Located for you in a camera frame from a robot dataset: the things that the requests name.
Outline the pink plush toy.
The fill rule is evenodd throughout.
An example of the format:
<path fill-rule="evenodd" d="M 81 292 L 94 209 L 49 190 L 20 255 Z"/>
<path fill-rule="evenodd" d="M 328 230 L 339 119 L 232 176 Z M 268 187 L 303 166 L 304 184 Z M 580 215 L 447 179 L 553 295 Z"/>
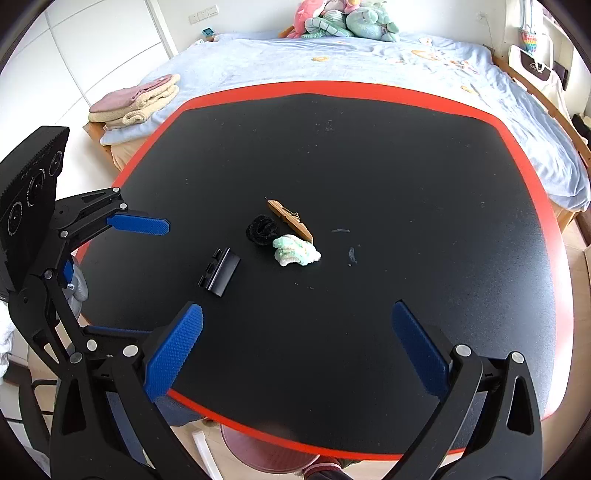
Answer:
<path fill-rule="evenodd" d="M 288 38 L 300 38 L 307 30 L 305 23 L 315 17 L 318 17 L 325 9 L 324 0 L 304 0 L 294 14 L 293 29 L 287 34 Z"/>

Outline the black mesh cloth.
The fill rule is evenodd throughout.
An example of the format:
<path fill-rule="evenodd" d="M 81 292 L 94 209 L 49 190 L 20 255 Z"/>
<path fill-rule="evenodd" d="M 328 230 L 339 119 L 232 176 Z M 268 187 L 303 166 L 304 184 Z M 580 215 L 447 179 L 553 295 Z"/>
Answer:
<path fill-rule="evenodd" d="M 280 229 L 273 218 L 259 215 L 247 226 L 245 234 L 256 247 L 269 249 L 273 247 L 273 241 L 280 237 Z"/>

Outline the green plush toy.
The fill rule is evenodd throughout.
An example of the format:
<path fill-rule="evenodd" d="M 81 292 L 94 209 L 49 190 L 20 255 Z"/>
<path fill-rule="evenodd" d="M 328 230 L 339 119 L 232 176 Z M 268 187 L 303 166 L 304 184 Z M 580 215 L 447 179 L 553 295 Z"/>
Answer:
<path fill-rule="evenodd" d="M 399 30 L 386 5 L 375 1 L 325 1 L 318 17 L 305 23 L 300 38 L 359 37 L 396 42 Z"/>

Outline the white stool leg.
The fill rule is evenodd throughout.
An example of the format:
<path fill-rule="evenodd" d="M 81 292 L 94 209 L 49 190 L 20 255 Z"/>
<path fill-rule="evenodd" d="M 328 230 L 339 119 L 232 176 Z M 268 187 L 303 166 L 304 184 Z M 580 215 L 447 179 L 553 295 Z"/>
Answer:
<path fill-rule="evenodd" d="M 207 444 L 204 431 L 194 431 L 191 436 L 195 447 L 197 448 L 199 457 L 202 463 L 204 463 L 206 473 L 209 475 L 209 477 L 211 477 L 212 480 L 223 480 L 221 470 L 218 469 L 218 466 L 211 453 L 211 449 L 209 449 Z"/>

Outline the colourful hanging bag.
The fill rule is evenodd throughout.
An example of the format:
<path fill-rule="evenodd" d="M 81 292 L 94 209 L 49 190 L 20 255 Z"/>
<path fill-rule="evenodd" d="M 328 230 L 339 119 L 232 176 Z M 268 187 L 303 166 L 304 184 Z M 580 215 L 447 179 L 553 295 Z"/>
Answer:
<path fill-rule="evenodd" d="M 523 49 L 530 55 L 534 56 L 538 49 L 538 36 L 531 28 L 524 27 L 521 29 L 521 43 Z"/>

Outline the pink ribbed trash bin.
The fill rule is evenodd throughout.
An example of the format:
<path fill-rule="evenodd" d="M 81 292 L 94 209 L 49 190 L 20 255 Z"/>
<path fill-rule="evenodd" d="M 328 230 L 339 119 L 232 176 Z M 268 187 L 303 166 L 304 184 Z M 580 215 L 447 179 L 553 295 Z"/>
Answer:
<path fill-rule="evenodd" d="M 224 444 L 240 462 L 252 469 L 269 474 L 294 474 L 318 460 L 318 454 L 300 452 L 274 445 L 221 426 Z"/>

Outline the person right leg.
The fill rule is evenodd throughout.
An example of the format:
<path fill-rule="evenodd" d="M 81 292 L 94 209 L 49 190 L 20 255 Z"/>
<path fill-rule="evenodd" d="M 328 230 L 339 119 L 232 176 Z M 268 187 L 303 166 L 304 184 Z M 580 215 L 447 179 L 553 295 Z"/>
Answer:
<path fill-rule="evenodd" d="M 301 470 L 304 480 L 352 480 L 346 474 L 346 467 L 355 465 L 358 460 L 320 456 L 314 463 Z"/>

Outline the brown wooden strip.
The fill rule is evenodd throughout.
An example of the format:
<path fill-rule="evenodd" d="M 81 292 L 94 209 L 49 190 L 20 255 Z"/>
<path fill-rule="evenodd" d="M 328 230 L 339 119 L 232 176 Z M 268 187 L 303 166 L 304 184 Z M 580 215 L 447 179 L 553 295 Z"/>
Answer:
<path fill-rule="evenodd" d="M 266 204 L 269 206 L 270 210 L 279 216 L 284 223 L 287 223 L 298 236 L 305 241 L 308 241 L 308 243 L 314 243 L 314 236 L 311 234 L 311 231 L 308 230 L 308 227 L 305 226 L 304 222 L 301 221 L 301 217 L 297 212 L 288 210 L 287 207 L 284 207 L 283 204 L 277 200 L 267 200 Z"/>

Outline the white tissue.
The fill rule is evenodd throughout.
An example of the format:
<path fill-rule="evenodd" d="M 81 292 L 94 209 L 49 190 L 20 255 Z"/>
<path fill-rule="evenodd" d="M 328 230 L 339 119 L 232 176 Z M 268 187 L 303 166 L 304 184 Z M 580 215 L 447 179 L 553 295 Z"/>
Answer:
<path fill-rule="evenodd" d="M 271 245 L 274 248 L 274 258 L 281 267 L 290 264 L 304 267 L 318 262 L 322 258 L 322 254 L 311 242 L 291 234 L 277 237 Z"/>

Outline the white wall socket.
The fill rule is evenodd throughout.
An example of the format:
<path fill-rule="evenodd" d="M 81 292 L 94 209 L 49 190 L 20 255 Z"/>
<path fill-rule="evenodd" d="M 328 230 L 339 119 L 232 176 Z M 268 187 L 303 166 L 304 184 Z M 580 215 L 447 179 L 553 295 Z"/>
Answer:
<path fill-rule="evenodd" d="M 190 14 L 187 19 L 190 25 L 197 24 L 209 18 L 215 17 L 219 14 L 219 9 L 217 5 L 212 5 L 204 10 L 197 11 L 195 13 Z"/>

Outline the bed with blue sheet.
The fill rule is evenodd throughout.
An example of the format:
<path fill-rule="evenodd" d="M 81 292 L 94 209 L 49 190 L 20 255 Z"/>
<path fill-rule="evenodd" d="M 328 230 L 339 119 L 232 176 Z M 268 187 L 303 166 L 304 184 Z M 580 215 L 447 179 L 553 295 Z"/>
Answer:
<path fill-rule="evenodd" d="M 565 225 L 590 210 L 589 149 L 543 95 L 484 46 L 429 35 L 394 43 L 359 38 L 247 39 L 195 43 L 147 75 L 175 74 L 178 92 L 143 122 L 107 130 L 88 122 L 88 136 L 118 169 L 183 103 L 201 95 L 283 81 L 352 81 L 390 85 L 455 100 L 504 122 L 525 151 Z"/>

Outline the folded pink beige towels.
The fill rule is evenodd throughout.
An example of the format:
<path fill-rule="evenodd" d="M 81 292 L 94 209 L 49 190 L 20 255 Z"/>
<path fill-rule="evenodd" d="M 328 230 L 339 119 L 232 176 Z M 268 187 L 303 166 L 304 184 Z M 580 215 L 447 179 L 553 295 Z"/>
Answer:
<path fill-rule="evenodd" d="M 88 121 L 102 123 L 107 130 L 144 123 L 177 96 L 179 81 L 179 74 L 167 74 L 107 93 L 90 107 Z"/>

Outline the white tote bag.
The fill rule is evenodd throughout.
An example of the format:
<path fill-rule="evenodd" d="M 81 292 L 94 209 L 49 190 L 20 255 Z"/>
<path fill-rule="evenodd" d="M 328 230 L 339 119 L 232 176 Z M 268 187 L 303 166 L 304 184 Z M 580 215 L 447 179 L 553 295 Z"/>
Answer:
<path fill-rule="evenodd" d="M 530 56 L 521 43 L 512 45 L 509 49 L 509 66 L 523 76 L 536 88 L 542 89 L 552 79 L 554 73 L 554 42 L 548 34 L 538 34 L 538 49 L 534 56 Z"/>

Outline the black small box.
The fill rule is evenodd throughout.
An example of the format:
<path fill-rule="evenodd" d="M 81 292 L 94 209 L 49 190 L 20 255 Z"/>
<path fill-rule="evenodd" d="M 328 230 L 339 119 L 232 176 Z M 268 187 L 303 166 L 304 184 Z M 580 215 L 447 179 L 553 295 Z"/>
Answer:
<path fill-rule="evenodd" d="M 198 286 L 205 291 L 221 297 L 236 268 L 240 257 L 231 248 L 216 249 L 211 261 L 205 268 L 204 275 L 200 277 Z"/>

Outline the red table with black top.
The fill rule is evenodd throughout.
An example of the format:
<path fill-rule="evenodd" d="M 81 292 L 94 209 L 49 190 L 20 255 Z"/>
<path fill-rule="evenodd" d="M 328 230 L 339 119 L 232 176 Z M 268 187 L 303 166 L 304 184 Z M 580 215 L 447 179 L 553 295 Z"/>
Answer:
<path fill-rule="evenodd" d="M 85 250 L 83 315 L 152 330 L 187 302 L 204 330 L 170 394 L 303 451 L 394 460 L 437 405 L 392 327 L 403 301 L 453 343 L 522 353 L 543 416 L 571 364 L 562 236 L 527 156 L 495 116 L 402 88 L 243 87 L 185 102 L 116 185 L 164 236 L 107 231 Z M 281 267 L 245 231 L 259 215 L 322 254 Z M 216 249 L 240 257 L 224 294 L 198 286 Z"/>

